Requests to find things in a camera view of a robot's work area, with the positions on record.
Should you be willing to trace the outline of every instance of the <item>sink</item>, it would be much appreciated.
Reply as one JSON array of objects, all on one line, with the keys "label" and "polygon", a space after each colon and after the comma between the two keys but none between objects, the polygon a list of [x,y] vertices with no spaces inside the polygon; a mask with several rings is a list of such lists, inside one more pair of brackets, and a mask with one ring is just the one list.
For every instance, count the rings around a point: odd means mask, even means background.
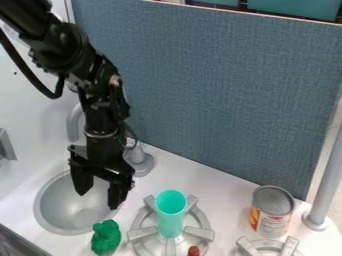
[{"label": "sink", "polygon": [[69,171],[48,181],[34,202],[37,222],[59,235],[79,235],[91,231],[92,225],[112,219],[117,211],[107,206],[109,183],[94,177],[94,186],[80,196],[74,190]]}]

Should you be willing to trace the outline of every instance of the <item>can label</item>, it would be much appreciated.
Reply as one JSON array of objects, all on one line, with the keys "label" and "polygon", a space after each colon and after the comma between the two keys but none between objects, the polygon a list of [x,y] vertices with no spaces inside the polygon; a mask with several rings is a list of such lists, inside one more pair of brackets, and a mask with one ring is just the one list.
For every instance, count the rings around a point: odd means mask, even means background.
[{"label": "can label", "polygon": [[252,207],[249,216],[249,223],[260,235],[267,238],[278,238],[287,232],[290,219],[291,214],[273,216],[266,214],[260,209]]}]

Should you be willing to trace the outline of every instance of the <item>teal cup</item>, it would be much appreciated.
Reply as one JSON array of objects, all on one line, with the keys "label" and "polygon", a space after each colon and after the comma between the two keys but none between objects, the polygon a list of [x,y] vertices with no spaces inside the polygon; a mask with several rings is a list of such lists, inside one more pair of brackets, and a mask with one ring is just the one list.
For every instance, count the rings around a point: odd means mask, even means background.
[{"label": "teal cup", "polygon": [[156,198],[159,233],[166,238],[175,238],[183,230],[186,208],[185,196],[176,190],[165,190]]}]

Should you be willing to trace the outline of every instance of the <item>food can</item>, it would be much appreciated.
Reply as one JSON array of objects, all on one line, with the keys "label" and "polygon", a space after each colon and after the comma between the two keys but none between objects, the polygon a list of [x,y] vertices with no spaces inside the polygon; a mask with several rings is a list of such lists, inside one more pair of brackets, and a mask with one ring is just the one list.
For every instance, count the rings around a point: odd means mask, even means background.
[{"label": "food can", "polygon": [[249,223],[264,237],[281,237],[287,232],[294,207],[293,196],[285,189],[259,187],[253,193]]}]

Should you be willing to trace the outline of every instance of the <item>black robotic arm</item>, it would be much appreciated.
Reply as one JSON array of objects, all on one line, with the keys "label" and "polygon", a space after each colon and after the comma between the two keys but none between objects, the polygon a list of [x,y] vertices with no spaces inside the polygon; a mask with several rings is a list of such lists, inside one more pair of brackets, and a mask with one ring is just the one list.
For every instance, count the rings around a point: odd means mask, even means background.
[{"label": "black robotic arm", "polygon": [[0,19],[18,31],[32,61],[59,77],[55,92],[46,88],[21,59],[0,28],[0,42],[28,80],[45,96],[62,95],[64,81],[78,87],[86,125],[86,147],[71,145],[70,172],[84,195],[97,176],[109,182],[108,206],[116,209],[132,188],[134,169],[122,155],[126,145],[129,105],[118,69],[98,53],[80,28],[59,20],[47,0],[0,0]]}]

